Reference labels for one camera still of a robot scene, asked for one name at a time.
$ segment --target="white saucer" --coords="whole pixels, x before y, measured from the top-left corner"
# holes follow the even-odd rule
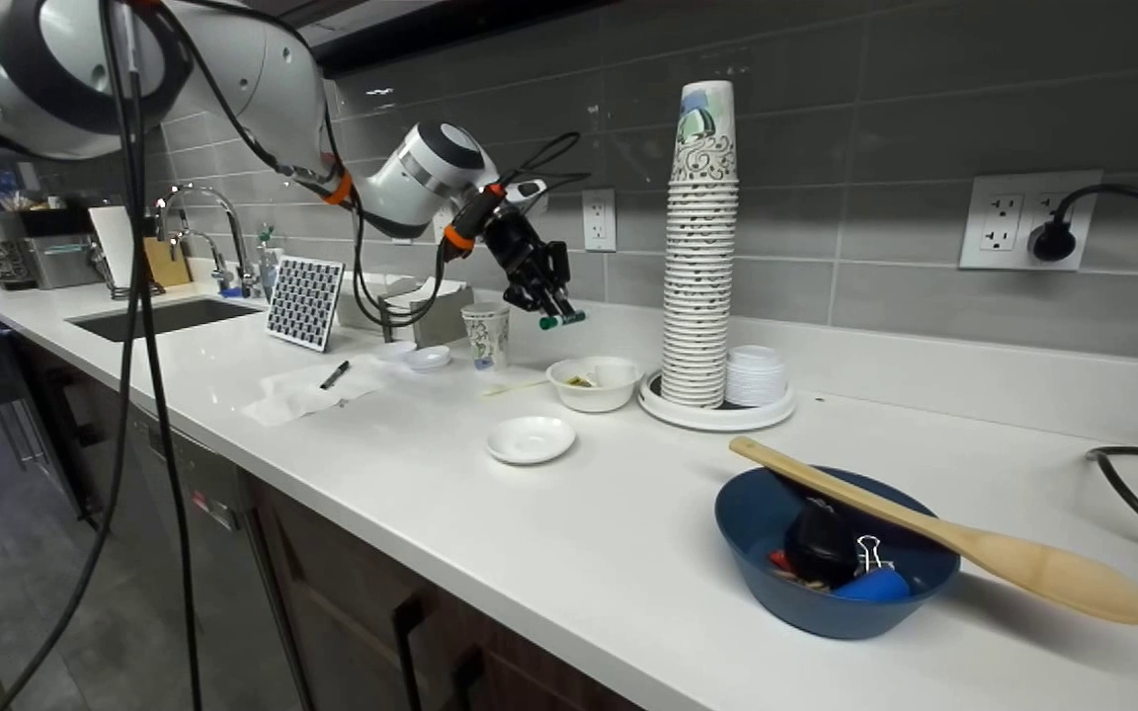
[[[492,429],[485,445],[492,459],[514,467],[552,461],[572,445],[572,428],[552,413],[507,418]]]
[[[763,429],[763,428],[776,428],[776,424],[784,424],[784,418],[789,418],[797,409],[795,388],[788,388],[776,403],[750,407],[750,409],[697,409],[697,407],[679,407],[672,397],[662,397],[654,391],[654,382],[656,379],[644,379],[641,407],[654,418],[666,418],[666,424],[687,428],[687,429]]]

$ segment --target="blue bowl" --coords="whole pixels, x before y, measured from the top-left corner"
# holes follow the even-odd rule
[[[829,471],[829,472],[847,476],[860,490],[874,490],[889,501],[900,501],[911,508],[925,508],[917,497],[911,497],[887,480],[847,472],[847,471]],[[784,550],[788,529],[808,508],[808,497],[812,495],[801,486],[784,480],[770,471],[747,471],[747,472],[731,476],[714,501],[720,529],[734,553],[734,567],[745,574],[747,588],[754,591],[754,599],[770,615],[779,615],[801,633],[829,637],[829,638],[880,637],[895,622],[900,622],[911,612],[917,612],[922,599],[939,591],[962,567],[955,553],[950,553],[950,550],[939,550],[917,532],[895,529],[878,516],[866,516],[857,508],[835,504],[839,516],[853,532],[878,532],[880,536],[880,558],[895,559],[895,567],[911,580],[911,595],[900,595],[900,599],[847,599],[829,588],[812,588],[797,575],[779,575],[770,567],[767,553]]]

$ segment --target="faucet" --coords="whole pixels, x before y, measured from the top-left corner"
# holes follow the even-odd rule
[[[186,193],[206,193],[206,199],[219,201],[219,209],[223,209],[223,216],[227,216],[227,226],[228,226],[228,243],[234,243],[234,251],[237,251],[237,268],[234,268],[237,283],[234,283],[234,287],[237,287],[237,293],[251,293],[251,283],[261,280],[261,268],[251,264],[237,209],[234,209],[234,201],[228,201],[223,189],[215,189],[215,184],[206,184],[206,181],[176,181],[170,193],[154,201],[154,214],[158,214],[158,216],[178,216],[178,221],[186,221],[186,209],[178,206]],[[211,241],[211,247],[215,247],[219,283],[227,287],[227,280],[228,280],[227,262],[223,262],[215,235],[206,235],[206,241]]]

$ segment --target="floor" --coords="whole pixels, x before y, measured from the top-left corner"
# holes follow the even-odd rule
[[[68,497],[41,467],[15,467],[0,429],[0,676],[15,680],[58,615],[94,529],[74,516]],[[118,550],[94,574],[94,584],[19,696],[19,711],[176,711],[186,708],[178,584],[170,567],[141,574]]]

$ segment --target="sink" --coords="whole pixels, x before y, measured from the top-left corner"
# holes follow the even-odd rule
[[[234,304],[234,299],[178,299],[178,304],[154,304],[154,329],[161,333],[182,333],[215,318],[237,318],[237,317],[256,317],[261,308],[253,304]],[[126,341],[126,310],[108,310],[108,317],[85,317],[73,318],[74,329],[86,329],[102,341]]]

